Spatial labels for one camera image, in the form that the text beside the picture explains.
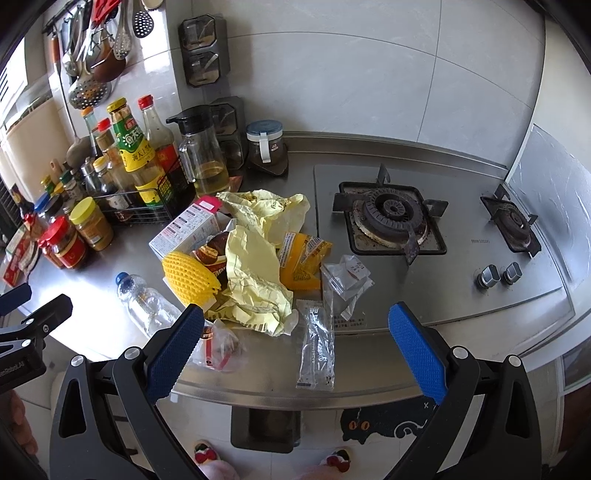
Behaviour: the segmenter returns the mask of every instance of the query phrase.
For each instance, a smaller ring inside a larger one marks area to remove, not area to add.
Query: white jar handle
[[[269,152],[269,137],[267,132],[260,133],[261,139],[259,146],[261,147],[261,160],[263,163],[271,163],[271,153]]]

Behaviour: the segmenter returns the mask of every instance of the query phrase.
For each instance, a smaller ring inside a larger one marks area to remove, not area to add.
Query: human hand
[[[21,397],[11,390],[10,393],[10,431],[18,444],[29,454],[35,455],[39,451],[37,441],[33,437],[33,431],[27,418],[25,417],[25,404]]]

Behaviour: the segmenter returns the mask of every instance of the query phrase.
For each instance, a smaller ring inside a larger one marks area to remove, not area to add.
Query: blue cap
[[[120,274],[118,274],[115,277],[115,284],[119,285],[125,277],[129,277],[129,274],[127,272],[121,272]]]
[[[277,120],[257,120],[246,127],[246,134],[251,136],[259,136],[262,133],[271,136],[279,132],[283,134],[283,124]]]
[[[40,211],[43,210],[43,207],[45,205],[47,205],[47,202],[49,202],[49,199],[51,198],[51,196],[45,192],[43,195],[41,195],[37,201],[35,202],[35,206],[33,208],[33,212],[35,213],[39,213]]]

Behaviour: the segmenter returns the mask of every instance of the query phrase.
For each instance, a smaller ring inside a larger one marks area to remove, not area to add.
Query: gas stove
[[[438,171],[315,166],[319,237],[333,243],[324,261],[355,254],[375,282],[337,334],[387,330],[400,300],[436,325],[563,288],[535,215],[526,219],[498,179]]]

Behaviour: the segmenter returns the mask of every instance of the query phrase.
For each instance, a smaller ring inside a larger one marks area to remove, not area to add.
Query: yellow lid
[[[107,159],[105,157],[99,157],[95,160],[92,166],[95,168],[96,171],[101,171],[106,168]]]
[[[122,106],[127,104],[127,100],[125,99],[125,97],[121,97],[119,100],[115,100],[112,104],[110,104],[107,107],[107,112],[108,113],[112,113],[115,110],[117,110],[118,108],[121,108]]]
[[[80,225],[95,211],[96,203],[92,197],[86,197],[78,202],[70,214],[70,220],[74,225]]]

